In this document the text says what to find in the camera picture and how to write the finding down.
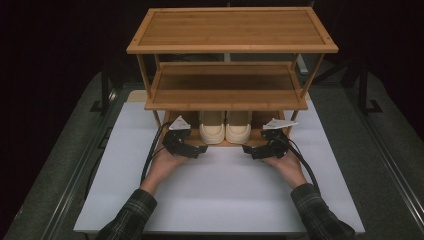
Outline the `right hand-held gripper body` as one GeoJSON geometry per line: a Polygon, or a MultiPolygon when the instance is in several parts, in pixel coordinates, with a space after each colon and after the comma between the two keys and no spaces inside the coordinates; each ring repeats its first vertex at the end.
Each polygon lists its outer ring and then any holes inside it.
{"type": "Polygon", "coordinates": [[[263,125],[261,136],[267,141],[263,146],[256,148],[257,154],[263,154],[263,158],[283,157],[289,149],[289,138],[283,129],[297,125],[296,121],[272,118],[263,125]]]}

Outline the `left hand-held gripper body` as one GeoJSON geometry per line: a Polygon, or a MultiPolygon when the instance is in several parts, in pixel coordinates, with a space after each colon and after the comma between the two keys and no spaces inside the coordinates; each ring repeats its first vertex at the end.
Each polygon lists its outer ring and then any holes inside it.
{"type": "Polygon", "coordinates": [[[198,153],[197,147],[185,143],[190,135],[191,125],[182,116],[178,116],[169,126],[162,144],[172,155],[188,157],[190,153],[198,153]]]}

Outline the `beige clog shoe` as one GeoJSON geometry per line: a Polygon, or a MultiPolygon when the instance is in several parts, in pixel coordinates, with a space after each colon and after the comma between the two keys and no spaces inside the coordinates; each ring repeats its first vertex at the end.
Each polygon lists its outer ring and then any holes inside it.
{"type": "Polygon", "coordinates": [[[251,134],[249,111],[228,111],[226,114],[226,140],[233,144],[246,143],[251,134]]]}
{"type": "Polygon", "coordinates": [[[201,111],[199,133],[205,144],[220,144],[225,137],[224,113],[222,111],[201,111]]]}

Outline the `wooden three-tier shoe rack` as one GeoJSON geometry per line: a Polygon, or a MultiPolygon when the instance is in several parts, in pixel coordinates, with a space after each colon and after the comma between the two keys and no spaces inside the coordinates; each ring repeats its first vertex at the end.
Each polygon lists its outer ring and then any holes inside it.
{"type": "Polygon", "coordinates": [[[262,126],[273,118],[295,120],[308,108],[311,83],[299,81],[295,60],[260,55],[313,54],[318,60],[338,47],[310,7],[152,8],[127,51],[155,58],[153,76],[142,76],[153,113],[183,116],[192,127],[187,143],[198,145],[202,111],[250,111],[249,145],[261,145],[262,126]]]}

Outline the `person's right hand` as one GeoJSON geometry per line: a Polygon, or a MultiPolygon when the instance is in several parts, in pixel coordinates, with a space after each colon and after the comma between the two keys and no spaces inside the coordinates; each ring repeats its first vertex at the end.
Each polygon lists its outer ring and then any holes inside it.
{"type": "Polygon", "coordinates": [[[288,151],[282,158],[264,158],[263,162],[274,167],[292,189],[307,183],[300,161],[292,151],[288,151]]]}

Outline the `person's left hand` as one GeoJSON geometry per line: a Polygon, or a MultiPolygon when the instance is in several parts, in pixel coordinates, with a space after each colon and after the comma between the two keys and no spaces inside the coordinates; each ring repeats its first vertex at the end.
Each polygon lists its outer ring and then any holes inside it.
{"type": "Polygon", "coordinates": [[[187,157],[172,155],[166,148],[159,145],[140,188],[154,196],[160,184],[187,160],[187,157]]]}

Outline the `white object behind rack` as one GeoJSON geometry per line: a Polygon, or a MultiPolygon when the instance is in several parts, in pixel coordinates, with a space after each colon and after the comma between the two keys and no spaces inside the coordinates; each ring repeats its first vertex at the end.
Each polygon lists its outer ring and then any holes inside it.
{"type": "Polygon", "coordinates": [[[297,66],[301,75],[307,75],[309,73],[302,55],[299,55],[297,59],[297,66]]]}

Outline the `black metal stand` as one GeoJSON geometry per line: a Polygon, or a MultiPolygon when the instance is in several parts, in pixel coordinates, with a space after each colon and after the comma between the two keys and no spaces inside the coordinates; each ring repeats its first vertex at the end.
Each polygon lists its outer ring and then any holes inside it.
{"type": "Polygon", "coordinates": [[[110,108],[113,92],[110,68],[107,62],[104,63],[102,71],[100,72],[100,80],[101,99],[93,103],[90,111],[99,112],[101,116],[104,116],[110,108]]]}
{"type": "Polygon", "coordinates": [[[359,67],[358,106],[361,112],[368,116],[370,113],[382,113],[383,110],[376,100],[367,100],[368,70],[364,62],[359,67]]]}

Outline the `dark tripod legs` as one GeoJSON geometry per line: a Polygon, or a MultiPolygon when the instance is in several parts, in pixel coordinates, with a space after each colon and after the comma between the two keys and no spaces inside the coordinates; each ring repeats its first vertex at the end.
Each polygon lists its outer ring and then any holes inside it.
{"type": "Polygon", "coordinates": [[[335,75],[337,72],[341,71],[342,69],[346,69],[344,75],[342,76],[342,79],[340,80],[340,84],[344,88],[352,88],[359,75],[358,63],[359,63],[359,59],[355,57],[342,61],[336,66],[330,68],[329,70],[315,77],[313,80],[313,84],[324,82],[330,76],[335,75]]]}

